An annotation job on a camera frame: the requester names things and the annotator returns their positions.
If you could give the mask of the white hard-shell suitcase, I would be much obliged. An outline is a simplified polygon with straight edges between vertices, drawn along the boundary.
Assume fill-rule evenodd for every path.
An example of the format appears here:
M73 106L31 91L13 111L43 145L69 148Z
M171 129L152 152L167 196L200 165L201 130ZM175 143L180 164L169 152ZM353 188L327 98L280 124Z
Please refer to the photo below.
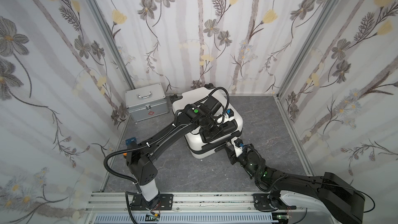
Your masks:
M186 106L199 115L198 127L184 136L193 157L203 159L222 149L230 160L243 154L243 118L231 105L227 90L212 83L204 87L170 96L173 113Z

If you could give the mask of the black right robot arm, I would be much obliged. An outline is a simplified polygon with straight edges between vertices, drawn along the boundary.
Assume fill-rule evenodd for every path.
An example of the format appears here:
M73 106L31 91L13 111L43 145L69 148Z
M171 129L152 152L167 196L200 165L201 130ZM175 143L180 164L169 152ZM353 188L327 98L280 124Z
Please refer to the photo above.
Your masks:
M231 164L239 163L256 187L268 194L271 208L278 208L282 203L286 206L303 206L301 203L287 203L283 200L283 191L310 197L321 203L325 210L342 224L361 224L367 212L365 207L366 193L355 189L337 175L325 172L323 176L302 176L286 173L266 165L265 159L252 145L243 145L236 154L235 146L224 149Z

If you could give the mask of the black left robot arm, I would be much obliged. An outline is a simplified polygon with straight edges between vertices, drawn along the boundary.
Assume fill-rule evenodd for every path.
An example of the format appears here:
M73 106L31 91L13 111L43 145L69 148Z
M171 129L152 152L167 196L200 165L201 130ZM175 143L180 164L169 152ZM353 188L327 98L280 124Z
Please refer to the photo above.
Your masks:
M239 132L239 125L230 108L230 96L223 87L198 88L180 97L171 96L174 119L151 138L140 143L131 143L127 149L112 152L104 158L104 168L112 175L132 182L142 198L142 205L155 209L160 203L160 192L156 186L157 169L154 162L179 139L185 138L192 154L200 158L209 156L226 146ZM124 155L131 175L113 170L108 162L116 155Z

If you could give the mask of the silver aluminium first-aid case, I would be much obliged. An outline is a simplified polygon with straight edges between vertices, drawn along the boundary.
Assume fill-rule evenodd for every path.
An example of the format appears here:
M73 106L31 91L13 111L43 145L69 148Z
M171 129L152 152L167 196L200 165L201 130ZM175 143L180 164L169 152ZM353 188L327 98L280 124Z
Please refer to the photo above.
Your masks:
M162 84L153 84L125 93L126 108L135 122L169 113Z

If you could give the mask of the small blue box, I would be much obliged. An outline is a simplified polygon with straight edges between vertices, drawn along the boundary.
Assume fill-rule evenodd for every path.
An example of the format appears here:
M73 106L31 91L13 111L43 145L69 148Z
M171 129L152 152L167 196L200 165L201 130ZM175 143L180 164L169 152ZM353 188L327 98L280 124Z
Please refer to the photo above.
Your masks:
M125 140L125 144L126 144L126 146L129 146L130 144L136 144L137 143L137 139L136 139L136 137L132 137L132 138L129 138L129 139L126 139Z

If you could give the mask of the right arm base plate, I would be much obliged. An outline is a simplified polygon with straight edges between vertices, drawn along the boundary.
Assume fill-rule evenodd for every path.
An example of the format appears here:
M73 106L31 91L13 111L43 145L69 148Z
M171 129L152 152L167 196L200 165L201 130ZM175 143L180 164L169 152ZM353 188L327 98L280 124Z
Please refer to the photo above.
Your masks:
M278 194L257 193L253 194L254 207L262 212L273 212L278 210L296 210L296 206L287 206Z

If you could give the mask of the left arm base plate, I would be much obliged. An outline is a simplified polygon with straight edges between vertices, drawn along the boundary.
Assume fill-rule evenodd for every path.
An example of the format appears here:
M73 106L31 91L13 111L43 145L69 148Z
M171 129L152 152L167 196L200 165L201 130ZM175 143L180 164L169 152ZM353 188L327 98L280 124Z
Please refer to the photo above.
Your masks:
M141 194L131 194L129 207L132 211L171 211L173 206L173 194L159 194L150 202L147 202Z

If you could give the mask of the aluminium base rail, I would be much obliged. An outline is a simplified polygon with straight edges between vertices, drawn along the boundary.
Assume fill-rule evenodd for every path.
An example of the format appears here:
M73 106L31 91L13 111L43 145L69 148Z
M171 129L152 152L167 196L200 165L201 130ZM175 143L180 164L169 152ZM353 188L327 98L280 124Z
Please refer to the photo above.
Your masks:
M253 194L238 193L172 193L170 213L188 212L256 212ZM287 206L296 206L297 211L308 210L330 214L326 206L315 198L292 191L281 191L280 199ZM125 213L128 210L124 193L93 193L85 211L87 213Z

